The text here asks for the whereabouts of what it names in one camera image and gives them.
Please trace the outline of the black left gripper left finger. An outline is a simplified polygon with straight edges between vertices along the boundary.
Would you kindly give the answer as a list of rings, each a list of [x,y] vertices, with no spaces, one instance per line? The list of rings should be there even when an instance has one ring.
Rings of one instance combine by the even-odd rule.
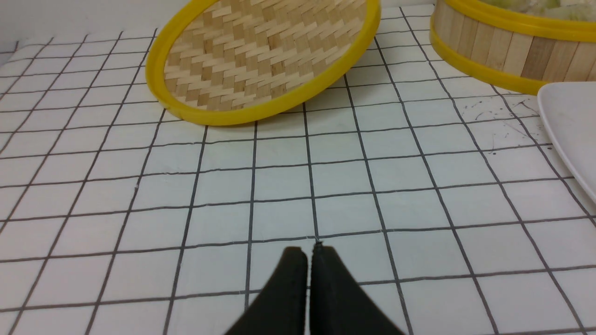
[[[307,257],[287,247],[270,279],[228,335],[302,335],[305,332]]]

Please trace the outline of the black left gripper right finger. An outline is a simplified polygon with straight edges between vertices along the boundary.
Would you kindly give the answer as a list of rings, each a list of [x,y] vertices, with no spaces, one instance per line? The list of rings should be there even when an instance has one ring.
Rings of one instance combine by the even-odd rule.
[[[335,248],[315,245],[310,292],[311,335],[402,335],[360,288]]]

